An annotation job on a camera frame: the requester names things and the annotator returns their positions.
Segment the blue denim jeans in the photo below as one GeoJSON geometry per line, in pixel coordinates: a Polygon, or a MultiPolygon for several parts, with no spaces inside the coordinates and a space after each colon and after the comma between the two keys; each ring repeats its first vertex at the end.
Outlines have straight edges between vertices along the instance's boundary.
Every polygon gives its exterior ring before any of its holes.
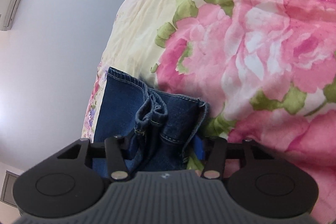
{"type": "Polygon", "coordinates": [[[209,105],[201,99],[154,90],[109,68],[93,140],[125,137],[125,165],[131,173],[182,170],[208,113],[209,105]]]}

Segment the floral bed quilt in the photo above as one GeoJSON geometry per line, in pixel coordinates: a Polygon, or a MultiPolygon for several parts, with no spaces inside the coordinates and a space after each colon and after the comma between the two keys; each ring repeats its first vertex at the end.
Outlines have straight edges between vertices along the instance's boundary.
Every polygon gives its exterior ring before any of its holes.
{"type": "Polygon", "coordinates": [[[205,133],[251,138],[314,177],[335,221],[335,0],[125,0],[82,136],[98,135],[108,68],[210,105],[205,133]]]}

